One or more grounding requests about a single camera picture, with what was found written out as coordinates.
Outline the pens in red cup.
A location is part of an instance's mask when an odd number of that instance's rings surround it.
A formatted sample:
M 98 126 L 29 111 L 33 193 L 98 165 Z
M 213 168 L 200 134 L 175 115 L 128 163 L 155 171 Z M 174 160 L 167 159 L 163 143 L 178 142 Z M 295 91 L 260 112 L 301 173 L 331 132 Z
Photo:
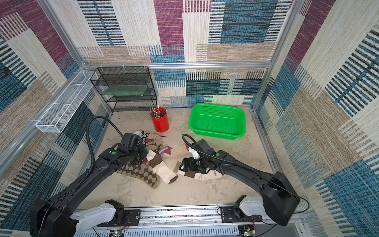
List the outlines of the pens in red cup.
M 162 118 L 166 115 L 166 109 L 158 107 L 149 108 L 149 114 L 152 118 Z

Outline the brown argyle sock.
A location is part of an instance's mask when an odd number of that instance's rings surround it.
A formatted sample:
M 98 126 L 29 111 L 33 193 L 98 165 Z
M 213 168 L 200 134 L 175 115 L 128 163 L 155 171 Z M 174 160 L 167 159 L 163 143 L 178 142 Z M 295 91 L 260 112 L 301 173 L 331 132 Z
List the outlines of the brown argyle sock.
M 153 189 L 157 188 L 159 184 L 158 176 L 147 164 L 141 164 L 137 166 L 126 164 L 121 169 L 119 169 L 117 173 L 139 179 Z

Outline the aluminium front rail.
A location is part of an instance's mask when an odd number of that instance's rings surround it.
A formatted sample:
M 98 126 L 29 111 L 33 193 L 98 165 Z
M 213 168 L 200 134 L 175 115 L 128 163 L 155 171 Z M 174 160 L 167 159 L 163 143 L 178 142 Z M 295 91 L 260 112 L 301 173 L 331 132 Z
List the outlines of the aluminium front rail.
M 302 216 L 287 226 L 277 225 L 259 210 L 238 221 L 232 204 L 132 207 L 125 209 L 130 224 L 91 227 L 79 237 L 310 237 Z

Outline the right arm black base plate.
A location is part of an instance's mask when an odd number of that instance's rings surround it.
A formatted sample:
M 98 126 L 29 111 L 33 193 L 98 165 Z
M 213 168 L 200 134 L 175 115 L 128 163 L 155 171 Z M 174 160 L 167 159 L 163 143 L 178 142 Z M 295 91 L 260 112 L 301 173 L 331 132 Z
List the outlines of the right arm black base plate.
M 222 223 L 262 222 L 261 215 L 247 216 L 233 206 L 220 206 L 217 208 L 217 214 L 221 216 Z

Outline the red ribbed plastic cup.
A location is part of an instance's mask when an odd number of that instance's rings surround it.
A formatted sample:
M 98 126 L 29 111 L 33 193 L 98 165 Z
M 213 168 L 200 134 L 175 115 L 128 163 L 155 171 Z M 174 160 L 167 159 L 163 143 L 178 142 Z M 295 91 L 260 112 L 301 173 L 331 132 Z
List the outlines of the red ribbed plastic cup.
M 152 118 L 155 130 L 164 133 L 169 130 L 169 121 L 167 114 L 162 118 Z

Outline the beige sock magenta purple stripes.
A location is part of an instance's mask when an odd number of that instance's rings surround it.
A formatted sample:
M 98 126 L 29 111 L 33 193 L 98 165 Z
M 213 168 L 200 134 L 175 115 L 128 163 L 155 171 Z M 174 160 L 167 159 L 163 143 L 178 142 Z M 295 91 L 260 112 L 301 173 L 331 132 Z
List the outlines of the beige sock magenta purple stripes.
M 168 145 L 165 145 L 158 151 L 158 153 L 163 158 L 177 159 L 185 155 L 188 155 L 190 152 L 189 147 L 186 144 L 182 144 L 178 148 L 172 148 Z

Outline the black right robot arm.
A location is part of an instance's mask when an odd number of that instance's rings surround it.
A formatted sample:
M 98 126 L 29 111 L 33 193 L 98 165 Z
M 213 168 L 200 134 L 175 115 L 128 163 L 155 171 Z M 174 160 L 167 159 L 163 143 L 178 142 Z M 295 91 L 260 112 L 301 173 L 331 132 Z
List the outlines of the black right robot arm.
M 216 171 L 229 175 L 260 194 L 271 220 L 280 226 L 288 224 L 301 199 L 283 173 L 271 174 L 252 168 L 223 150 L 214 151 L 204 139 L 196 142 L 188 134 L 183 134 L 182 139 L 193 155 L 182 160 L 181 171 L 202 175 Z

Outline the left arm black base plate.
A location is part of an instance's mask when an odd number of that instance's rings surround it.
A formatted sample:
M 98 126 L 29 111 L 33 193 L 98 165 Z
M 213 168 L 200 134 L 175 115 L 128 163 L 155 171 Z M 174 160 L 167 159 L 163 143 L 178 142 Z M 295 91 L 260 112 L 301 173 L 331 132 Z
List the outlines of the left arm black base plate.
M 97 227 L 135 227 L 139 225 L 140 214 L 140 209 L 125 209 L 121 219 L 116 217 L 110 222 L 97 225 Z

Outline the brown daisy pattern sock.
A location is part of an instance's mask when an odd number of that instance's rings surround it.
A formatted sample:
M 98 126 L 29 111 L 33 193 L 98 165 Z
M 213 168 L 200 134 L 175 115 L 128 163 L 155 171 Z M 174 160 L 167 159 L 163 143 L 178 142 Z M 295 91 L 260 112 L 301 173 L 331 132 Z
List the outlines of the brown daisy pattern sock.
M 149 133 L 146 133 L 143 130 L 136 130 L 133 132 L 134 134 L 138 135 L 142 139 L 142 143 L 147 146 L 147 138 L 149 136 Z

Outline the brown white striped sock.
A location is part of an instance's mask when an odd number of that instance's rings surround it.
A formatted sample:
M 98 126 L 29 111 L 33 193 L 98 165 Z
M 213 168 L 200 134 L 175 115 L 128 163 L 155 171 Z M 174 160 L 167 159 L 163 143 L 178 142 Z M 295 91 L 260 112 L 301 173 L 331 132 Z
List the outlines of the brown white striped sock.
M 165 184 L 172 184 L 177 180 L 177 174 L 166 165 L 159 153 L 150 150 L 146 158 L 153 172 L 157 174 Z
M 217 178 L 223 177 L 223 175 L 217 171 L 210 171 L 208 174 L 196 173 L 194 171 L 184 172 L 184 171 L 179 170 L 180 165 L 181 163 L 177 162 L 174 169 L 175 173 L 177 173 L 178 175 L 182 175 L 182 176 L 196 179 L 199 181 L 206 181 L 210 179 L 217 179 Z

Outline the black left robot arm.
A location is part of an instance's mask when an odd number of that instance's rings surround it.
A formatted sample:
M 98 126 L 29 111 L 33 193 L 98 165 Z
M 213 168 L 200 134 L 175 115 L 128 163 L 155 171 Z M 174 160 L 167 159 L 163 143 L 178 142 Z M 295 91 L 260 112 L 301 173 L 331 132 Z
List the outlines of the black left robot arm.
M 90 154 L 89 169 L 63 191 L 49 198 L 47 202 L 38 199 L 30 209 L 30 235 L 32 237 L 73 237 L 76 234 L 101 224 L 100 213 L 96 211 L 86 221 L 76 217 L 75 210 L 82 201 L 106 178 L 127 164 L 139 165 L 148 151 L 142 138 L 134 133 L 121 133 L 121 142 L 106 149 L 95 158 L 86 127 L 86 140 Z

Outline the green plastic basket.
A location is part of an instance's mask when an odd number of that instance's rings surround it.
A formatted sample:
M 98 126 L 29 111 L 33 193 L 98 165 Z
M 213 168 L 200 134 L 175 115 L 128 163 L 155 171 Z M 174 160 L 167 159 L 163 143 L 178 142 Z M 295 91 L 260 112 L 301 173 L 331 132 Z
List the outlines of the green plastic basket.
M 198 103 L 191 110 L 189 128 L 197 135 L 236 140 L 246 133 L 246 117 L 237 107 Z

